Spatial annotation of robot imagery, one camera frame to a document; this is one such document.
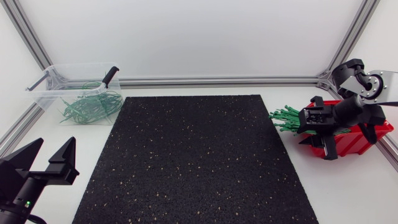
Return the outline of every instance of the metal bracket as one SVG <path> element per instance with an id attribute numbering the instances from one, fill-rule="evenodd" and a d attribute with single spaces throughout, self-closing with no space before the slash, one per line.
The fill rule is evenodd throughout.
<path id="1" fill-rule="evenodd" d="M 317 75 L 317 78 L 322 79 L 322 80 L 327 80 L 329 75 L 330 75 L 331 71 L 326 69 L 325 71 L 323 71 L 322 73 Z"/>
<path id="2" fill-rule="evenodd" d="M 331 87 L 331 83 L 328 80 L 322 80 L 317 83 L 316 87 L 328 91 Z"/>

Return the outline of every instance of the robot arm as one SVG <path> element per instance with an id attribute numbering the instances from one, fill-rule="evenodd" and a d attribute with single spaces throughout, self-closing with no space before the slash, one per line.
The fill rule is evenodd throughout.
<path id="1" fill-rule="evenodd" d="M 343 100 L 337 105 L 324 105 L 321 97 L 311 99 L 314 107 L 299 113 L 298 133 L 314 130 L 317 135 L 306 138 L 301 144 L 324 148 L 324 159 L 337 159 L 334 134 L 342 129 L 358 125 L 369 143 L 377 142 L 376 125 L 383 125 L 386 117 L 380 105 L 398 106 L 398 95 L 392 92 L 398 85 L 394 72 L 375 70 L 364 73 L 360 59 L 352 59 L 333 72 L 333 82 Z"/>

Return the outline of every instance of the black cable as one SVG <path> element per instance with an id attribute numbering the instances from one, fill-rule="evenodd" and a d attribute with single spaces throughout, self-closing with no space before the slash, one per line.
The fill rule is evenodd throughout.
<path id="1" fill-rule="evenodd" d="M 28 219 L 29 221 L 31 221 L 32 223 L 47 224 L 47 223 L 44 221 L 44 219 L 42 219 L 42 218 L 40 218 L 40 217 L 38 217 L 38 216 L 35 216 L 35 215 L 29 215 L 29 216 L 27 217 L 27 219 Z"/>

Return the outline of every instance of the clear plastic bin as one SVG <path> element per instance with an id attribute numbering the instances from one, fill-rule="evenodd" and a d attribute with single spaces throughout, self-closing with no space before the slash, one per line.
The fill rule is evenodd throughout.
<path id="1" fill-rule="evenodd" d="M 60 124 L 114 124 L 123 104 L 115 63 L 52 65 L 26 92 Z"/>

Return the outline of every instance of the black handle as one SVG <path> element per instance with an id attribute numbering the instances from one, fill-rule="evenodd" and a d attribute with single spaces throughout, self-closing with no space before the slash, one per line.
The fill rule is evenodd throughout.
<path id="1" fill-rule="evenodd" d="M 119 71 L 119 69 L 116 66 L 113 66 L 108 74 L 105 75 L 105 78 L 102 80 L 103 83 L 105 83 L 106 88 L 108 88 L 108 84 L 110 83 L 110 81 L 112 80 L 114 74 L 116 74 L 116 72 Z"/>

